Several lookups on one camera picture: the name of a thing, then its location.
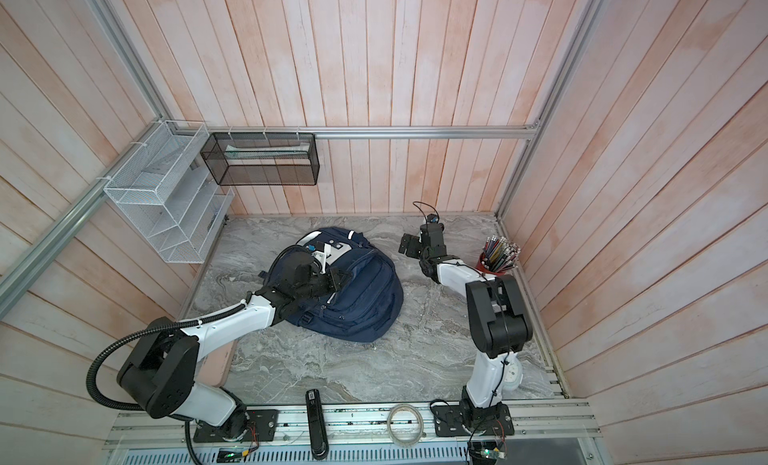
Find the navy blue student backpack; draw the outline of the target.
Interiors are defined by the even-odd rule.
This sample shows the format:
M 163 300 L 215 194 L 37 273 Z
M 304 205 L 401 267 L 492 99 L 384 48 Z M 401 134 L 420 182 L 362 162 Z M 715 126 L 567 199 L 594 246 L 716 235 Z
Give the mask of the navy blue student backpack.
M 382 337 L 401 311 L 404 295 L 393 261 L 363 234 L 340 227 L 323 227 L 289 247 L 305 247 L 312 254 L 324 243 L 338 250 L 334 266 L 352 274 L 352 280 L 330 296 L 302 303 L 284 319 L 336 339 L 371 343 Z

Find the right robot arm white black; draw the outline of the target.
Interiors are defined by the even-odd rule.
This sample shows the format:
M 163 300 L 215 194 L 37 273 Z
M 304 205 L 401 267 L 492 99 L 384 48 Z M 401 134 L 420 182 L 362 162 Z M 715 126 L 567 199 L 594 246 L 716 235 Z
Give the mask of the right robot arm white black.
M 506 423 L 505 374 L 519 363 L 517 353 L 533 337 L 533 326 L 516 279 L 485 274 L 447 253 L 444 224 L 429 214 L 418 235 L 405 234 L 399 252 L 419 261 L 422 273 L 466 299 L 470 335 L 477 349 L 472 375 L 459 403 L 434 413 L 446 425 L 472 432 Z

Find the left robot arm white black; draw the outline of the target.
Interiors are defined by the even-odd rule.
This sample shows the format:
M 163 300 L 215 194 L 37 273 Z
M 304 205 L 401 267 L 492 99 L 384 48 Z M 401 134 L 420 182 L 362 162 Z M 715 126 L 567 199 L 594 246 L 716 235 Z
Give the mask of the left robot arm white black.
M 116 410 L 144 411 L 153 418 L 198 421 L 217 428 L 228 441 L 248 427 L 246 406 L 221 387 L 196 380 L 198 363 L 212 352 L 251 332 L 267 329 L 298 313 L 303 302 L 341 290 L 346 281 L 334 263 L 347 245 L 293 245 L 286 249 L 282 273 L 237 304 L 218 313 L 173 322 L 162 318 L 146 329 L 109 345 L 93 360 L 86 390 L 97 403 Z M 118 373 L 118 384 L 131 396 L 121 402 L 98 388 L 105 360 L 123 346 L 136 346 Z

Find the red pen holder cup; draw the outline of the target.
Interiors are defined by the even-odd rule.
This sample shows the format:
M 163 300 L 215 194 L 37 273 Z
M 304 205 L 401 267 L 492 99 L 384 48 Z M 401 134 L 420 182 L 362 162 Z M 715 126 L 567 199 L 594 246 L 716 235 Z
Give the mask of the red pen holder cup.
M 493 272 L 491 272 L 485 265 L 484 258 L 480 256 L 478 258 L 478 261 L 476 263 L 476 269 L 480 271 L 483 274 L 490 274 L 493 275 Z

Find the white round alarm clock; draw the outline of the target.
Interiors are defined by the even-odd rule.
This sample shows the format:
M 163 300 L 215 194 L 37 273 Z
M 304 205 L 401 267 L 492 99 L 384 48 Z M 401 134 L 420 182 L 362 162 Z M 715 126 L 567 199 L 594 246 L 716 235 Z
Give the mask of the white round alarm clock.
M 523 367 L 518 359 L 517 355 L 511 355 L 507 359 L 505 367 L 504 380 L 502 382 L 502 390 L 504 394 L 512 393 L 517 390 L 522 384 L 523 380 Z

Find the black handheld device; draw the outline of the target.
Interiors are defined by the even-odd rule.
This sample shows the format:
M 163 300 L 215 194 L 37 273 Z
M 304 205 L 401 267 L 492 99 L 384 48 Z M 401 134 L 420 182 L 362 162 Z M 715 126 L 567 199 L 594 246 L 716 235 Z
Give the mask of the black handheld device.
M 310 389 L 306 392 L 305 404 L 312 456 L 315 460 L 324 460 L 330 446 L 318 389 Z

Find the black mesh wall basket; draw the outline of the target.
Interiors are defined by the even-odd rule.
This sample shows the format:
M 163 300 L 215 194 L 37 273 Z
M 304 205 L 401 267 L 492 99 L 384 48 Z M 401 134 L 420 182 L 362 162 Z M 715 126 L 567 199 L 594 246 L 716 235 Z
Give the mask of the black mesh wall basket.
M 315 137 L 300 132 L 215 132 L 201 157 L 222 186 L 314 186 Z

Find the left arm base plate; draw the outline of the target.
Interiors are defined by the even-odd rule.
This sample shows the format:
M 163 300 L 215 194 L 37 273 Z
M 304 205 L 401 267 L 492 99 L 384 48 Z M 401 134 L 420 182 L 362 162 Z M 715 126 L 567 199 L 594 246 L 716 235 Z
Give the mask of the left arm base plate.
M 279 411 L 248 409 L 241 417 L 229 419 L 221 427 L 199 422 L 193 435 L 195 443 L 264 443 L 274 440 Z

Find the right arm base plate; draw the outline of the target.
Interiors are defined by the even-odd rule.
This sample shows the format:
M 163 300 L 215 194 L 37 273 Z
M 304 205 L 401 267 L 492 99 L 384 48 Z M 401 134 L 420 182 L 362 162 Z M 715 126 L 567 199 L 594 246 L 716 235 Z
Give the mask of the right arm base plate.
M 469 402 L 451 405 L 436 401 L 429 405 L 434 419 L 435 433 L 439 437 L 496 436 L 515 434 L 509 408 L 498 403 L 489 408 L 475 408 Z

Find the aluminium front rail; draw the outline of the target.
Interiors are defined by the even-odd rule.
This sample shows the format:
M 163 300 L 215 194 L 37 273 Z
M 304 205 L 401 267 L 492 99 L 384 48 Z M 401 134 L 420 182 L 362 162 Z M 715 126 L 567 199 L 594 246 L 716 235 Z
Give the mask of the aluminium front rail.
M 576 399 L 511 400 L 505 403 L 515 434 L 509 439 L 595 438 L 601 435 L 589 403 Z M 324 419 L 332 445 L 389 443 L 390 433 L 418 429 L 417 419 L 402 412 L 387 425 L 392 403 L 326 405 Z M 306 407 L 285 405 L 279 411 L 274 440 L 265 446 L 307 445 L 309 431 Z M 183 425 L 170 418 L 152 419 L 138 412 L 120 413 L 104 442 L 105 450 L 130 448 L 183 448 Z

